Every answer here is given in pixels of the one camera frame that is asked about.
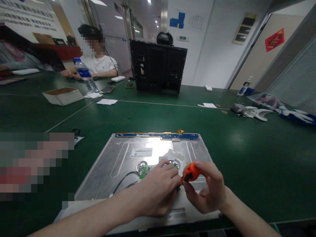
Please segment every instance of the plastic bag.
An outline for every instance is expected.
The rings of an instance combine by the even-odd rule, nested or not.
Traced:
[[[260,93],[252,96],[248,96],[251,101],[256,103],[257,105],[263,105],[271,110],[276,110],[280,106],[284,106],[282,102],[280,102],[275,95],[271,95],[268,93]]]

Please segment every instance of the cardboard box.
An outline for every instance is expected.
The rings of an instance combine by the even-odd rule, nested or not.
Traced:
[[[39,33],[34,33],[32,32],[35,39],[37,39],[37,41],[40,44],[52,44],[52,45],[56,45],[55,41],[53,40],[53,37],[50,35],[45,35],[45,34],[39,34]]]
[[[62,106],[83,99],[83,96],[78,89],[69,87],[43,92],[43,95],[50,103]]]

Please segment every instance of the hand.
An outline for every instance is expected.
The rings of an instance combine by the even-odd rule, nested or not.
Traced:
[[[200,213],[208,213],[224,208],[226,189],[224,178],[213,162],[196,161],[195,166],[201,170],[206,178],[206,188],[197,194],[193,186],[183,181],[183,186],[188,200]]]
[[[67,77],[67,78],[73,78],[74,74],[68,70],[64,70],[60,72],[62,76]]]
[[[76,80],[82,80],[82,78],[81,78],[81,76],[80,76],[79,73],[73,74],[72,76],[73,76]]]
[[[168,160],[162,160],[141,182],[128,188],[129,198],[134,198],[138,207],[137,216],[163,217],[167,214],[181,183],[178,173]]]

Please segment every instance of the window blind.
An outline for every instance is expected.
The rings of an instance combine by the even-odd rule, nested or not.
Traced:
[[[316,36],[268,92],[280,101],[316,116]]]

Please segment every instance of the white t-shirt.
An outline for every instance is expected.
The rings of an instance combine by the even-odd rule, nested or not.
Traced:
[[[95,55],[83,55],[81,61],[88,67],[91,74],[107,72],[118,68],[118,64],[114,58],[104,55],[102,58],[95,58]]]

